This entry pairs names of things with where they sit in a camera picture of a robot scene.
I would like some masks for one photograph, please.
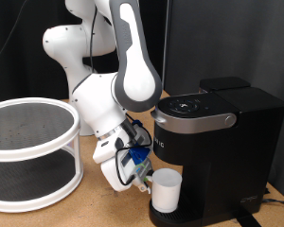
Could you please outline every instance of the table surface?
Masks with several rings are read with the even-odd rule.
[[[150,111],[144,113],[129,113],[144,123],[153,132],[153,120]],[[132,186],[129,190],[115,192],[103,176],[100,165],[93,161],[96,147],[95,136],[80,138],[80,154],[84,164],[84,176],[76,190],[64,200],[41,210],[20,213],[0,213],[0,227],[8,226],[153,226],[149,219],[149,202],[151,195],[141,193]],[[151,155],[154,169],[171,167],[180,173],[180,166],[169,165]],[[282,196],[271,185],[267,185],[271,194],[265,199],[284,201]],[[280,203],[265,203],[258,213],[254,214],[261,226],[284,227],[284,205]],[[240,226],[235,220],[228,220],[212,227]]]

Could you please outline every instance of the black cord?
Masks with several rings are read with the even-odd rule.
[[[27,3],[28,1],[29,1],[29,0],[26,0],[26,1],[22,4],[22,6],[21,6],[21,8],[20,8],[20,11],[19,11],[19,13],[18,13],[16,22],[15,22],[15,24],[13,25],[13,27],[12,27],[10,33],[9,33],[9,36],[8,36],[6,42],[4,43],[3,47],[2,47],[1,50],[0,50],[0,56],[1,56],[2,52],[4,51],[4,49],[6,48],[6,46],[7,46],[8,42],[9,42],[9,39],[10,39],[12,33],[14,32],[15,28],[17,27],[17,25],[18,25],[18,23],[19,23],[19,21],[20,21],[20,18],[21,18],[23,9],[25,8],[25,5],[26,5],[26,3]]]
[[[132,118],[128,113],[126,113],[126,115],[127,115],[127,117],[129,117],[132,121],[134,121],[133,118]]]
[[[90,52],[90,58],[91,58],[91,67],[92,67],[92,74],[94,73],[94,64],[93,64],[93,38],[94,38],[94,26],[95,26],[95,21],[96,21],[96,16],[97,16],[98,9],[95,6],[95,14],[94,14],[94,20],[92,24],[92,30],[91,30],[91,43],[89,46],[89,52]]]
[[[262,201],[262,203],[267,203],[267,202],[280,202],[282,204],[284,204],[284,201],[277,201],[277,200],[273,200],[273,199],[265,199]]]
[[[123,182],[122,179],[121,179],[121,175],[120,175],[120,172],[119,172],[119,161],[117,160],[117,154],[121,151],[121,150],[124,150],[124,149],[131,149],[131,148],[145,148],[145,147],[149,147],[151,146],[152,144],[152,139],[151,139],[151,135],[150,133],[148,132],[147,129],[145,129],[143,126],[141,126],[141,128],[148,134],[149,138],[150,138],[150,143],[147,144],[147,145],[139,145],[139,146],[133,146],[133,147],[128,147],[128,148],[120,148],[116,151],[115,153],[115,168],[116,168],[116,175],[117,175],[117,178],[120,180],[121,184],[124,185],[124,186],[127,186],[129,185],[135,178],[134,175],[132,175],[128,180],[127,182]]]

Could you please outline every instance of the black coffee maker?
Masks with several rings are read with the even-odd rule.
[[[199,94],[160,100],[155,155],[183,166],[178,209],[157,226],[205,226],[257,212],[284,116],[284,102],[238,78],[204,79]]]

